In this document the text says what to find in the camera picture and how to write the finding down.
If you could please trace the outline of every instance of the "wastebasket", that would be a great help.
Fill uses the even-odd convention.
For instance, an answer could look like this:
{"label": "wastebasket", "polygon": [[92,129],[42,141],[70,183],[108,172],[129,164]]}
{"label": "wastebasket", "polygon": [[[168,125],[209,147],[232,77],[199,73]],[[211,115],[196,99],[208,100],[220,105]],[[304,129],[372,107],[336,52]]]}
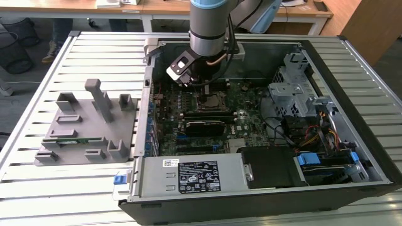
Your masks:
{"label": "wastebasket", "polygon": [[28,71],[33,62],[18,43],[18,36],[12,32],[0,32],[0,66],[9,74]]}
{"label": "wastebasket", "polygon": [[1,17],[0,23],[8,32],[16,33],[22,46],[34,46],[40,39],[37,37],[33,22],[29,18]]}

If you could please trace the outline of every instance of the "aluminum extrusion table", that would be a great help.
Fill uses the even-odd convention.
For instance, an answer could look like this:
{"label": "aluminum extrusion table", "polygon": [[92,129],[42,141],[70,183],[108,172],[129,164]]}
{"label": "aluminum extrusion table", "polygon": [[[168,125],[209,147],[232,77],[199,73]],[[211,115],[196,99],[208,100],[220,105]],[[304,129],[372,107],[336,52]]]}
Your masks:
{"label": "aluminum extrusion table", "polygon": [[[90,98],[84,91],[84,82],[88,78],[98,78],[101,90],[108,91],[110,98],[120,93],[140,98],[146,67],[142,63],[142,46],[148,37],[187,38],[188,35],[82,32],[66,39],[0,152],[0,225],[136,225],[110,196],[113,175],[129,169],[132,162],[46,167],[36,167],[32,162],[54,116],[54,100],[60,92],[72,91],[76,98]],[[275,40],[304,38],[311,41],[391,159],[402,169],[402,102],[348,42],[321,36],[248,34],[239,37]],[[251,226],[275,223],[297,226],[392,226],[400,225],[400,209],[399,190],[382,197],[366,198],[333,211],[189,225]]]}

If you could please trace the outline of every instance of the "warning label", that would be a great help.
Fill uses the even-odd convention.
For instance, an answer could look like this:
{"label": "warning label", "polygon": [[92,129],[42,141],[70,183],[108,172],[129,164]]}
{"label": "warning label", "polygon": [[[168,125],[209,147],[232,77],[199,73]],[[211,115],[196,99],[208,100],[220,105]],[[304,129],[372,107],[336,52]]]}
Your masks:
{"label": "warning label", "polygon": [[179,192],[181,194],[219,191],[220,179],[216,161],[179,163]]}

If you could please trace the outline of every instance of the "wooden desk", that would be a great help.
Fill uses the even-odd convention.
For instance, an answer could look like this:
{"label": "wooden desk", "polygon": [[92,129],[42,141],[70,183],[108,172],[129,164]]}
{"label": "wooden desk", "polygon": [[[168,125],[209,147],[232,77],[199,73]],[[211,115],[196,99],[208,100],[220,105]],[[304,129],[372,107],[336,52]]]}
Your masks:
{"label": "wooden desk", "polygon": [[[189,3],[180,0],[141,0],[138,5],[94,8],[94,0],[0,0],[0,16],[38,18],[141,19],[144,32],[152,32],[152,19],[189,19]],[[308,35],[319,35],[331,12],[319,12],[312,4],[281,8],[273,22],[312,23]]]}
{"label": "wooden desk", "polygon": [[[280,8],[273,22],[288,23],[311,23],[308,35],[319,35],[320,30],[325,24],[332,13],[320,12],[316,10],[312,0],[307,4],[296,7]],[[150,29],[152,19],[189,19],[189,3],[180,0],[145,0],[142,7],[142,20],[146,30]]]}

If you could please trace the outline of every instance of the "blue tab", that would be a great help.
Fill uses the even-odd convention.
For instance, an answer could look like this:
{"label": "blue tab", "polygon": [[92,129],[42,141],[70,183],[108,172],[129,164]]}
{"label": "blue tab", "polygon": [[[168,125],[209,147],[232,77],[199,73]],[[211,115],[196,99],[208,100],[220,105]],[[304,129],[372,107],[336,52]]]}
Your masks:
{"label": "blue tab", "polygon": [[296,160],[299,161],[299,165],[309,165],[309,164],[320,164],[316,153],[301,153]]}
{"label": "blue tab", "polygon": [[351,152],[351,153],[349,153],[349,156],[351,156],[351,159],[353,160],[353,162],[359,161],[357,153]]}
{"label": "blue tab", "polygon": [[300,166],[305,164],[304,159],[303,159],[301,156],[297,156],[296,160],[297,160]]}
{"label": "blue tab", "polygon": [[113,185],[124,185],[126,181],[126,175],[116,175]]}

